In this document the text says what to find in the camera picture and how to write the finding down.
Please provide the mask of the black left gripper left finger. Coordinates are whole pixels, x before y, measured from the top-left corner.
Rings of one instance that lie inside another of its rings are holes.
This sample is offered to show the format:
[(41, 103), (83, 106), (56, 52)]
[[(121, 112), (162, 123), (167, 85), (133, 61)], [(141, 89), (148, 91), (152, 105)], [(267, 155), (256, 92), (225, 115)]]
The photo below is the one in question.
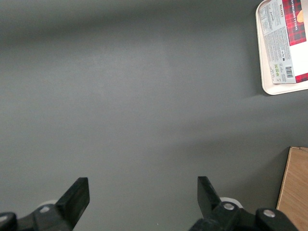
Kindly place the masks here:
[(89, 180), (78, 178), (57, 200), (45, 202), (25, 217), (0, 214), (2, 231), (72, 231), (90, 202)]

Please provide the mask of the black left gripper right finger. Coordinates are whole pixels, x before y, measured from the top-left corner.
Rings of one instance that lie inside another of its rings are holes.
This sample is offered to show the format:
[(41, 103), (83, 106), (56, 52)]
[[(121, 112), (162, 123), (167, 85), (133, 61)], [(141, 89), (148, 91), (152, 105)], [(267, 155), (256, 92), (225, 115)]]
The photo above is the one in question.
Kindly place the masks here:
[(298, 228), (281, 211), (259, 208), (249, 213), (232, 201), (222, 201), (206, 176), (197, 178), (197, 201), (203, 217), (191, 231), (296, 231)]

